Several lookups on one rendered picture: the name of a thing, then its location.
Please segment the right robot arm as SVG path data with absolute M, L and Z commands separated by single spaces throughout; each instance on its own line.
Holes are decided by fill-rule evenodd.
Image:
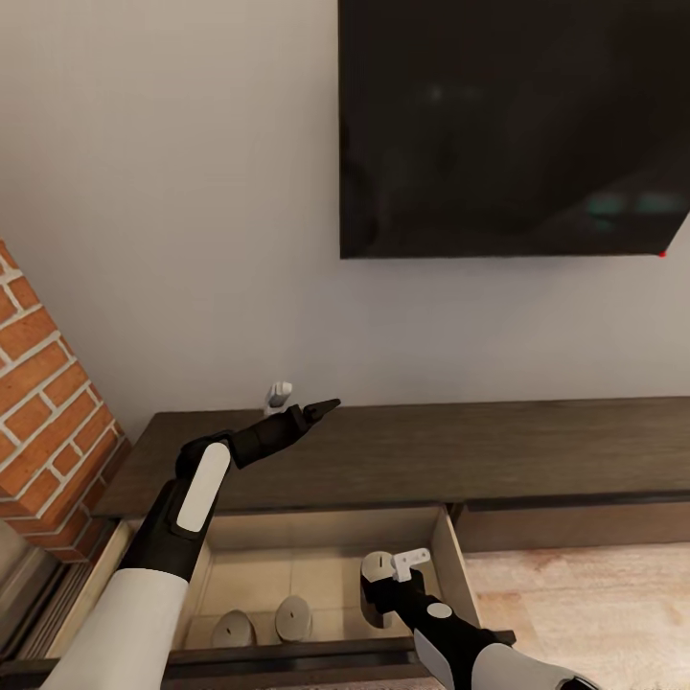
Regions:
M 390 578 L 360 582 L 367 603 L 380 614 L 395 610 L 413 632 L 423 666 L 447 690 L 605 690 L 583 674 L 523 655 L 497 641 L 494 632 L 461 620 L 434 595 L 426 595 L 421 570 L 429 551 L 423 547 L 393 555 Z

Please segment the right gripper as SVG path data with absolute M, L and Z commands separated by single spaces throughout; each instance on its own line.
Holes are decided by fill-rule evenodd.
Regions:
M 376 610 L 380 614 L 395 610 L 406 626 L 407 623 L 403 619 L 403 606 L 408 594 L 410 592 L 426 594 L 423 572 L 411 568 L 410 573 L 411 580 L 407 582 L 398 582 L 392 577 L 369 582 L 364 576 L 360 577 L 367 603 L 375 602 Z

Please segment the pillar candle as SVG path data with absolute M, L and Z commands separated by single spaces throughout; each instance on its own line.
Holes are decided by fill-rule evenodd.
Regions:
M 254 625 L 241 610 L 227 612 L 217 623 L 212 636 L 212 649 L 253 647 L 256 644 Z
M 361 563 L 359 576 L 364 576 L 369 582 L 392 577 L 393 573 L 396 572 L 396 569 L 391 565 L 392 558 L 393 555 L 386 553 L 386 551 L 369 553 Z M 398 620 L 400 619 L 400 616 L 395 610 L 380 614 L 376 610 L 375 602 L 367 603 L 362 583 L 360 583 L 360 607 L 361 613 L 365 616 L 365 620 L 367 620 L 371 626 L 380 628 L 381 630 L 393 628 L 398 624 Z
M 310 607 L 302 597 L 285 599 L 275 616 L 275 630 L 281 643 L 306 643 L 312 634 Z

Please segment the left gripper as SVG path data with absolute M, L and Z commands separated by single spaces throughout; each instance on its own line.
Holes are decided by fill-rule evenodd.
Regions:
M 263 459 L 295 444 L 308 433 L 314 422 L 337 407 L 340 407 L 339 399 L 314 403 L 303 408 L 293 405 L 287 407 L 285 413 L 254 424 L 252 427 L 261 443 Z

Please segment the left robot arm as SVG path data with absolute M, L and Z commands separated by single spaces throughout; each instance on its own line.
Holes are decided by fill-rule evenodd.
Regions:
M 264 420 L 182 447 L 97 606 L 38 690 L 160 690 L 181 607 L 234 459 L 243 470 L 295 444 L 340 400 L 283 407 L 292 383 L 271 384 Z M 228 440 L 228 445 L 220 442 Z

